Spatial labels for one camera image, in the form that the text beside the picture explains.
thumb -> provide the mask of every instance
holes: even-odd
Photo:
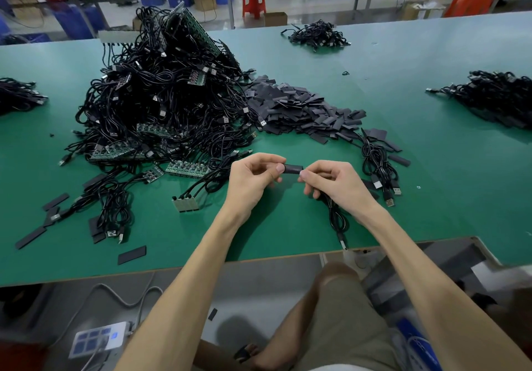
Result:
[[[281,173],[285,171],[285,166],[282,163],[276,165],[269,165],[266,167],[266,171],[261,173],[259,177],[261,178],[264,187],[268,186],[274,180],[276,180]]]
[[[313,188],[319,189],[322,192],[329,194],[329,184],[333,182],[332,180],[325,179],[319,176],[317,173],[307,171],[306,169],[300,172],[300,176],[305,183],[309,184]]]

person's right hand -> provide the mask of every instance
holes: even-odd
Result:
[[[315,199],[320,191],[327,193],[337,205],[353,215],[359,222],[380,213],[384,208],[375,201],[349,162],[316,161],[300,172],[297,180],[305,182],[303,193]]]

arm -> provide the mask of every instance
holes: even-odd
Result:
[[[317,161],[300,174],[305,194],[327,193],[384,248],[443,369],[531,370],[519,347],[427,257],[364,186],[351,164]]]
[[[135,332],[116,371],[190,371],[214,285],[238,228],[264,188],[280,181],[285,158],[253,154],[231,166],[226,201],[176,279]]]

hand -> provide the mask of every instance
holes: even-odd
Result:
[[[231,165],[229,187],[223,210],[236,215],[239,226],[246,222],[269,184],[281,182],[286,158],[256,153]]]
[[[316,161],[300,172],[297,181],[306,183],[303,191],[306,195],[312,193],[318,199],[320,191],[327,193],[361,223],[372,213],[384,210],[349,162]]]

knee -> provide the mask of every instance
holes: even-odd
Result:
[[[314,279],[315,286],[319,289],[329,281],[338,277],[351,277],[360,280],[358,273],[343,262],[328,262]]]

